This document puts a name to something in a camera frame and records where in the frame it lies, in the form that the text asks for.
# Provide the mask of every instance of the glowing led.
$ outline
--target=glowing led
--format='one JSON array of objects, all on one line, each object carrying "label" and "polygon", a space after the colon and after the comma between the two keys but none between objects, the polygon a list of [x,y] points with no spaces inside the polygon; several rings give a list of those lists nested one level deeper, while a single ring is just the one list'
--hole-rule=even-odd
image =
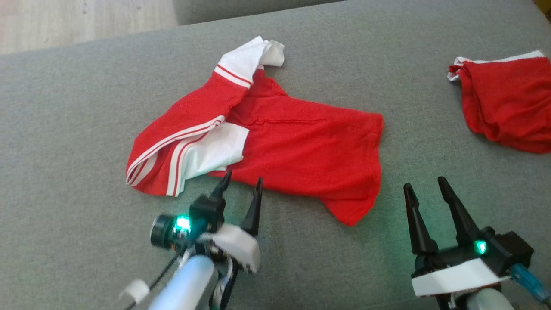
[{"label": "glowing led", "polygon": [[176,230],[191,230],[190,219],[185,216],[179,216],[176,218],[176,223],[174,224]]},{"label": "glowing led", "polygon": [[474,247],[478,254],[484,254],[488,249],[488,247],[486,246],[486,242],[484,241],[476,241],[474,243]]}]

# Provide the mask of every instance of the red and white garment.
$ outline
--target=red and white garment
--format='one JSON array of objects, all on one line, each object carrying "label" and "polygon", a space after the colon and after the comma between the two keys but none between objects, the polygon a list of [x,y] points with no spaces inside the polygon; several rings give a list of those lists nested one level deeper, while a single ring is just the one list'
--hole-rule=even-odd
[{"label": "red and white garment", "polygon": [[458,57],[467,126],[487,139],[532,153],[551,152],[551,63],[540,51],[483,61]]},{"label": "red and white garment", "polygon": [[319,197],[341,222],[356,224],[379,193],[382,115],[288,96],[262,67],[282,63],[283,45],[260,37],[225,54],[205,86],[136,138],[128,183],[177,196],[184,179],[221,177],[227,167],[246,184],[262,176],[267,189]]}]

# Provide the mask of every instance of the gray fabric surface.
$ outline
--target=gray fabric surface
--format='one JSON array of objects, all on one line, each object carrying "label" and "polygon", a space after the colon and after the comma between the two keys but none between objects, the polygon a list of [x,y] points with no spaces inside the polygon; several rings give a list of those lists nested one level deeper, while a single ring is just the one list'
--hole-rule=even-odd
[{"label": "gray fabric surface", "polygon": [[[266,191],[262,266],[240,275],[231,309],[436,308],[411,288],[402,186],[451,246],[439,175],[480,227],[528,241],[531,269],[551,286],[551,157],[473,135],[445,77],[459,55],[550,54],[551,26],[530,1],[349,1],[1,56],[0,308],[122,309],[131,280],[152,281],[171,254],[149,244],[151,222],[186,212],[217,180],[187,181],[178,199],[141,194],[125,185],[133,139],[256,35],[287,45],[268,74],[290,95],[384,115],[382,187],[353,228],[316,199]],[[227,221],[241,220],[250,191],[231,184]]]},{"label": "gray fabric surface", "polygon": [[179,25],[210,22],[341,0],[174,0]]}]

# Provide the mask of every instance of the robotic arm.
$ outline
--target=robotic arm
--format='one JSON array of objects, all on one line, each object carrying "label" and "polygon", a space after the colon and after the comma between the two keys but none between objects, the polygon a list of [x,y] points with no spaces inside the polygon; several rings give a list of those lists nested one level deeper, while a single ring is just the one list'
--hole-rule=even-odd
[{"label": "robotic arm", "polygon": [[404,185],[409,236],[417,256],[415,294],[435,297],[441,310],[513,310],[500,292],[500,283],[513,278],[549,307],[549,291],[527,270],[532,247],[513,231],[479,229],[444,177],[438,177],[438,185],[457,232],[457,246],[442,250],[429,235],[411,184]]},{"label": "robotic arm", "polygon": [[151,244],[176,254],[153,284],[147,286],[136,280],[126,288],[135,300],[127,309],[139,303],[176,260],[180,260],[179,267],[149,310],[224,310],[239,271],[257,272],[260,248],[255,237],[260,224],[262,178],[241,226],[224,221],[223,193],[230,179],[231,171],[210,196],[201,195],[195,200],[188,217],[157,217],[151,228]]}]

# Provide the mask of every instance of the light wood floor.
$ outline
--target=light wood floor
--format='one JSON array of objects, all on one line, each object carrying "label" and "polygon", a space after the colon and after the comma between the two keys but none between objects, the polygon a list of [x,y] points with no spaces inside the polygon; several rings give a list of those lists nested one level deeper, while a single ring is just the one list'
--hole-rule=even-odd
[{"label": "light wood floor", "polygon": [[0,0],[0,54],[176,26],[172,0]]}]

